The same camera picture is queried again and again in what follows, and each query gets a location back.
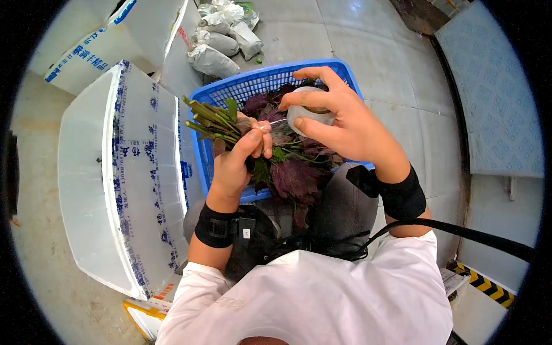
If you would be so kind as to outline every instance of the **styrofoam box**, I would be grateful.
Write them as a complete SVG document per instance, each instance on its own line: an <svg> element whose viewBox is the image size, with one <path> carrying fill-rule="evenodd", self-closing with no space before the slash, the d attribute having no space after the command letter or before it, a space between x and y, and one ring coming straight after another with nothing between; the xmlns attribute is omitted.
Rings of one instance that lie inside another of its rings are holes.
<svg viewBox="0 0 552 345"><path fill-rule="evenodd" d="M146 73L157 71L163 65L167 45L177 34L175 24L184 2L126 0L103 27L70 47L49 68L45 80L78 95L121 59Z"/></svg>
<svg viewBox="0 0 552 345"><path fill-rule="evenodd" d="M187 258L183 218L200 182L186 163L195 159L179 135L179 107L178 98L123 60L62 118L58 181L75 261L140 300L163 289Z"/></svg>
<svg viewBox="0 0 552 345"><path fill-rule="evenodd" d="M203 73L196 71L188 62L188 49L192 46L191 35L198 27L201 16L193 0L185 0L177 19L179 26L166 51L165 61L152 76L159 84L177 97L190 96L192 91L203 86Z"/></svg>

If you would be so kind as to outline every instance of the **black cable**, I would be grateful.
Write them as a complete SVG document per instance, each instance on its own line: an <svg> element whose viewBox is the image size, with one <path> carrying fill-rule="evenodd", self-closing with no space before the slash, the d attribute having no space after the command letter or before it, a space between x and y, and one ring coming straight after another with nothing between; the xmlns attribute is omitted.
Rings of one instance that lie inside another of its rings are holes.
<svg viewBox="0 0 552 345"><path fill-rule="evenodd" d="M468 240L472 240L472 241L481 243L483 245L498 249L500 251L503 251L510 255L518 257L521 260L524 260L528 263L532 263L535 255L535 249L529 246L523 245L521 243L508 240L506 238L490 235L488 233L468 229L466 227L462 227L458 225L444 223L438 220L416 218L416 219L406 220L406 221L395 221L393 223L387 224L383 229L381 229L380 231L378 231L378 233L376 233L373 237L371 237L364 245L362 245L362 247L359 248L356 252L345 253L342 256L342 258L350 261L355 260L353 257L358 256L361 253L361 251L367 248L368 245L370 245L370 243L374 242L376 238L384 235L390 229L401 225L423 225L423 226L432 227L434 229L452 233L454 235L458 235Z"/></svg>

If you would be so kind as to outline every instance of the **concrete floor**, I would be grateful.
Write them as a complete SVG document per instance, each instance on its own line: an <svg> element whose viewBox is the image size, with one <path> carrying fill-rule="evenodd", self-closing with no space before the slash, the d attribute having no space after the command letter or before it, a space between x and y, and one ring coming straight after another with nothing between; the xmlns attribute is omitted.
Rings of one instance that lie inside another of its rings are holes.
<svg viewBox="0 0 552 345"><path fill-rule="evenodd" d="M456 114L443 70L427 39L409 31L388 0L256 0L263 40L243 70L283 62L339 57L347 61L366 104L404 146L437 220L462 224ZM43 312L68 344L142 344L127 317L127 297L82 273L73 261L59 203L57 145L63 111L75 97L28 73L19 90L20 190L13 236ZM384 226L379 207L375 229ZM436 231L438 262L458 239Z"/></svg>

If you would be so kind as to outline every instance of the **right hand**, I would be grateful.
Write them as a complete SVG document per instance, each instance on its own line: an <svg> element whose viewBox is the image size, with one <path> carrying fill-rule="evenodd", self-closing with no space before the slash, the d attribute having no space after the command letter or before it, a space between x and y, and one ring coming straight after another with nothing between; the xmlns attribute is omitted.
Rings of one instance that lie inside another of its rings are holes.
<svg viewBox="0 0 552 345"><path fill-rule="evenodd" d="M304 105L324 107L336 115L332 126L308 118L296 118L295 127L306 136L334 149L345 158L374 164L382 156L379 148L385 142L394 141L398 145L363 100L331 68L307 67L294 72L293 77L321 78L330 91L287 93L279 110L287 110L291 105Z"/></svg>

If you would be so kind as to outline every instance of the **wrist strap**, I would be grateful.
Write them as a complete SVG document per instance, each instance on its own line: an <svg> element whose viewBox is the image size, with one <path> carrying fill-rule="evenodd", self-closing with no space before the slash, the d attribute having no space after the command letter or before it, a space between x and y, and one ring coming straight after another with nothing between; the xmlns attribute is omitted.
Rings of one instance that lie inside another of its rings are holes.
<svg viewBox="0 0 552 345"><path fill-rule="evenodd" d="M385 213L396 220L415 219L426 210L426 197L412 165L404 181L379 182L379 193L383 199Z"/></svg>
<svg viewBox="0 0 552 345"><path fill-rule="evenodd" d="M233 242L232 220L237 217L239 217L238 212L215 212L205 203L199 214L198 224L195 227L195 235L209 247L227 248Z"/></svg>
<svg viewBox="0 0 552 345"><path fill-rule="evenodd" d="M367 170L364 166L349 169L347 179L370 198L381 195L385 213L396 220L415 219L426 210L426 197L412 165L400 183L381 182L374 169Z"/></svg>

